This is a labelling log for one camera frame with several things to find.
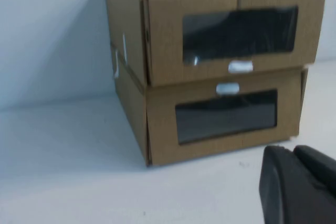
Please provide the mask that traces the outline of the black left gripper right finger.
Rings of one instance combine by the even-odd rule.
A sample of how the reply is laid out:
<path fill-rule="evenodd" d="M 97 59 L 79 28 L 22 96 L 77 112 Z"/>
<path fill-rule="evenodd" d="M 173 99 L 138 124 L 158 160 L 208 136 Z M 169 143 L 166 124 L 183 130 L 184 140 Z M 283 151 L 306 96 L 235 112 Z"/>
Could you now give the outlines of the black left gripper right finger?
<path fill-rule="evenodd" d="M 293 153 L 317 180 L 329 190 L 335 190 L 334 159 L 307 145 L 297 145 Z"/>

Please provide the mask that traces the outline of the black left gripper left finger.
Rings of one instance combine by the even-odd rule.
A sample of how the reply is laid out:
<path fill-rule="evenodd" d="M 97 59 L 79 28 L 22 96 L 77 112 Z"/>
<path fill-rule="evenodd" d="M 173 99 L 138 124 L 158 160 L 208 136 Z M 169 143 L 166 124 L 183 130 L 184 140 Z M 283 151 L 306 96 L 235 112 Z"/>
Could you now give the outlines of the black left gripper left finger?
<path fill-rule="evenodd" d="M 265 223 L 335 223 L 335 190 L 284 147 L 265 147 L 259 194 Z"/>

